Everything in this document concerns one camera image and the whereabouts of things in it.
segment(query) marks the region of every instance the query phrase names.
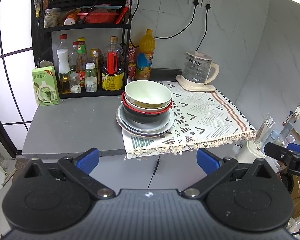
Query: red plastic basket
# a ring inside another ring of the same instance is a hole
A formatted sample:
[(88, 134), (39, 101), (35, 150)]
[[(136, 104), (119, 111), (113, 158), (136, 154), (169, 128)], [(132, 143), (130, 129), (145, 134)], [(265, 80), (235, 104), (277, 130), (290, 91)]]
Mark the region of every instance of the red plastic basket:
[[(78, 13), (77, 15), (82, 20), (88, 13)], [(113, 23), (119, 13), (92, 12), (88, 15), (85, 23)]]

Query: power cord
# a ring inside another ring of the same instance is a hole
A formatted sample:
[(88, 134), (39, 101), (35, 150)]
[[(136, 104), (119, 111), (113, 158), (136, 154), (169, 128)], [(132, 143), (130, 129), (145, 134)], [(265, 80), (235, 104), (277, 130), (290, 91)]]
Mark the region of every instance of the power cord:
[(93, 8), (94, 8), (95, 5), (97, 4), (97, 1), (98, 1), (98, 0), (96, 0), (96, 1), (94, 2), (94, 4), (92, 5), (92, 7), (90, 8), (90, 10), (88, 11), (87, 15), (86, 15), (85, 17), (83, 17), (82, 20), (80, 20), (80, 21), (78, 22), (78, 24), (83, 24), (83, 23), (85, 22), (86, 18), (88, 17), (88, 15), (91, 13), (91, 11), (93, 10)]
[(188, 28), (190, 26), (190, 24), (193, 22), (193, 19), (194, 19), (194, 14), (195, 14), (195, 9), (197, 8), (197, 6), (199, 5), (199, 1), (198, 0), (194, 0), (193, 1), (193, 5), (194, 5), (194, 10), (193, 10), (193, 15), (192, 15), (192, 19), (191, 19), (191, 22), (181, 31), (181, 32), (178, 32), (177, 34), (173, 35), (173, 36), (170, 36), (170, 37), (154, 37), (155, 39), (171, 39), (177, 35), (179, 35), (180, 33), (182, 33), (186, 28)]
[(207, 17), (208, 17), (208, 11), (209, 11), (210, 9), (211, 9), (210, 4), (207, 4), (207, 5), (206, 5), (206, 10), (207, 10), (207, 12), (206, 12), (206, 31), (204, 32), (204, 35), (203, 35), (203, 37), (202, 37), (202, 39), (201, 39), (201, 41), (200, 41), (200, 44), (199, 44), (199, 46), (197, 47), (197, 49), (196, 49), (195, 51), (197, 51), (197, 50), (199, 49), (199, 47), (200, 47), (200, 45), (201, 45), (203, 39), (205, 38), (205, 36), (206, 36), (206, 34), (207, 34)]

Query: table runner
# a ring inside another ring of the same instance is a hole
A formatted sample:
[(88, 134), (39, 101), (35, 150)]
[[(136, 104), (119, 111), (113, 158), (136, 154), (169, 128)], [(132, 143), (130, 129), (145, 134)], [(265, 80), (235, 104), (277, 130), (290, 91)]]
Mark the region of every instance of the table runner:
[(255, 137), (255, 128), (222, 93), (189, 92), (178, 82), (161, 84), (172, 92), (173, 127), (164, 135), (141, 138), (122, 130), (127, 158), (211, 148)]

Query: soy sauce bottle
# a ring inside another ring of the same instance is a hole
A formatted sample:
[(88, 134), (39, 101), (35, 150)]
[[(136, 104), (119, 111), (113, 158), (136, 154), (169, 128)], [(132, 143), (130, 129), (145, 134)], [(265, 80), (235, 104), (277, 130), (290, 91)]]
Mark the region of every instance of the soy sauce bottle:
[(120, 90), (123, 88), (123, 59), (123, 49), (118, 44), (118, 37), (111, 36), (103, 58), (102, 88), (104, 90)]

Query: matcha latte box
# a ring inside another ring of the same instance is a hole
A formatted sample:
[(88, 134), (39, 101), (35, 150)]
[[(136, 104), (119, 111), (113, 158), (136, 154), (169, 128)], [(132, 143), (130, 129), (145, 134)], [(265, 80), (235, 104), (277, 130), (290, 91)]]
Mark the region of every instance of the matcha latte box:
[(35, 99), (39, 106), (59, 104), (60, 97), (54, 66), (33, 69), (32, 79)]

